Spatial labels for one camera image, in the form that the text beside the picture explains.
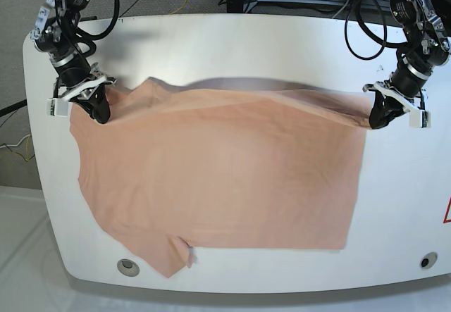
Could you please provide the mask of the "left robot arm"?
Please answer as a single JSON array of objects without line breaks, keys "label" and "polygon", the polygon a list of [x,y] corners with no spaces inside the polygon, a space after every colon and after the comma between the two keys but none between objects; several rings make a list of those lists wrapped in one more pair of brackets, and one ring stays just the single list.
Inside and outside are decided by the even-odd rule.
[{"label": "left robot arm", "polygon": [[[378,1],[372,2],[382,14]],[[362,19],[361,4],[362,0],[353,0],[349,14],[355,16],[368,37],[382,49],[395,49],[397,56],[397,68],[387,80],[363,88],[375,94],[370,127],[381,129],[406,113],[412,127],[429,127],[431,115],[426,110],[424,85],[436,66],[450,60],[450,0],[389,0],[391,15],[406,37],[400,43],[391,43],[386,36],[378,37],[370,31]]]}]

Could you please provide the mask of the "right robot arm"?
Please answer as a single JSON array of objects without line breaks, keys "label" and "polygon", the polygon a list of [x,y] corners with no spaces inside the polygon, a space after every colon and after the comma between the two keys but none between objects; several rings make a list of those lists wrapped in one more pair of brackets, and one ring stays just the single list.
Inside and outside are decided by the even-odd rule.
[{"label": "right robot arm", "polygon": [[120,0],[113,0],[113,17],[108,27],[97,35],[79,28],[80,13],[90,1],[46,0],[30,37],[39,52],[49,55],[57,73],[52,98],[47,100],[48,114],[66,116],[68,105],[73,103],[91,119],[105,124],[111,115],[106,86],[115,84],[116,78],[103,73],[97,63],[89,64],[87,58],[96,53],[95,42],[114,29]]}]

